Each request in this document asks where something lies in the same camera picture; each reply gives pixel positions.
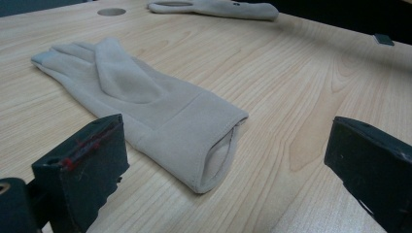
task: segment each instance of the glove cuff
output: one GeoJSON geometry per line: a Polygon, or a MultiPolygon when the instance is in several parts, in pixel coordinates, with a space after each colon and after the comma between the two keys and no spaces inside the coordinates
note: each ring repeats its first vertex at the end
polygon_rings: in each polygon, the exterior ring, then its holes
{"type": "Polygon", "coordinates": [[[236,150],[237,131],[248,114],[203,91],[136,147],[196,193],[216,186],[236,150]]]}

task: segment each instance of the white glove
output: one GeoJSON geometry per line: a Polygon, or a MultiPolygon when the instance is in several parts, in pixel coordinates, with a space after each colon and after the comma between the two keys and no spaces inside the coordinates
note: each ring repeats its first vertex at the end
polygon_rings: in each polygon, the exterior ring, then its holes
{"type": "Polygon", "coordinates": [[[240,3],[221,0],[150,0],[154,13],[198,13],[214,17],[274,20],[279,11],[269,3],[240,3]]]}
{"type": "Polygon", "coordinates": [[[97,117],[122,114],[131,146],[194,192],[227,173],[248,114],[212,92],[157,72],[115,39],[54,46],[32,62],[97,117]]]}

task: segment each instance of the wooden table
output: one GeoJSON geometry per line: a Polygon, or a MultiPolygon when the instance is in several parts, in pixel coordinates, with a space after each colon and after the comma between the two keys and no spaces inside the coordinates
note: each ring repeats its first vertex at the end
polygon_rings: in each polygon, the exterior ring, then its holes
{"type": "Polygon", "coordinates": [[[30,57],[109,36],[250,118],[204,195],[127,145],[130,168],[89,232],[384,232],[323,159],[335,116],[412,144],[412,47],[284,14],[155,15],[143,0],[106,0],[0,18],[0,177],[29,182],[35,160],[95,119],[30,57]],[[106,8],[126,14],[97,14],[106,8]]]}

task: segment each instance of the glove fingertip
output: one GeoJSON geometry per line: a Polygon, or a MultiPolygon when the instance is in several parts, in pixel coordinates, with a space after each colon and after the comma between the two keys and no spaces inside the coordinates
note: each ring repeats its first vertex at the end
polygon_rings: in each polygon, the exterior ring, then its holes
{"type": "Polygon", "coordinates": [[[43,61],[45,61],[47,58],[51,57],[54,54],[54,52],[52,51],[45,51],[45,52],[41,52],[37,55],[34,55],[31,57],[31,62],[38,64],[38,65],[42,65],[43,61]]]}

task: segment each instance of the table hole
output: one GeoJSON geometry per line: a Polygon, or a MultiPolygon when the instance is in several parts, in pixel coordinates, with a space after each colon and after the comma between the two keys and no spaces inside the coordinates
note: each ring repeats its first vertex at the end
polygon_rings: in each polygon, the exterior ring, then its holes
{"type": "Polygon", "coordinates": [[[120,16],[126,13],[125,9],[121,8],[107,8],[107,9],[102,9],[97,12],[99,15],[103,17],[115,17],[115,16],[120,16]]]}

